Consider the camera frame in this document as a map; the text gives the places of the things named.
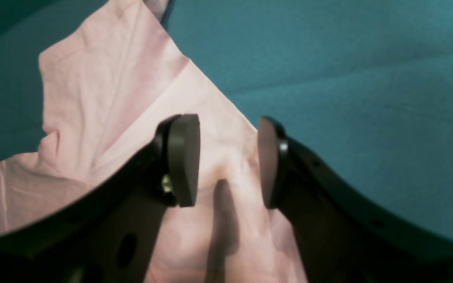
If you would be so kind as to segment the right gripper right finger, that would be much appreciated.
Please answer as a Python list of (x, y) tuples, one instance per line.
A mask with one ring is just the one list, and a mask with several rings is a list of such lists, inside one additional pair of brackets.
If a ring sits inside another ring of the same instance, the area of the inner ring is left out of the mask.
[(453, 283), (453, 240), (362, 196), (269, 116), (258, 159), (264, 205), (290, 222), (309, 283)]

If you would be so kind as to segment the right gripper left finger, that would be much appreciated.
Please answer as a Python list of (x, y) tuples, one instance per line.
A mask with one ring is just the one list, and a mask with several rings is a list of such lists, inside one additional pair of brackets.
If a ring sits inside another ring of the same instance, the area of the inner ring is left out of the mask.
[(195, 205), (196, 114), (162, 121), (150, 143), (102, 185), (0, 236), (0, 283), (141, 283), (167, 208)]

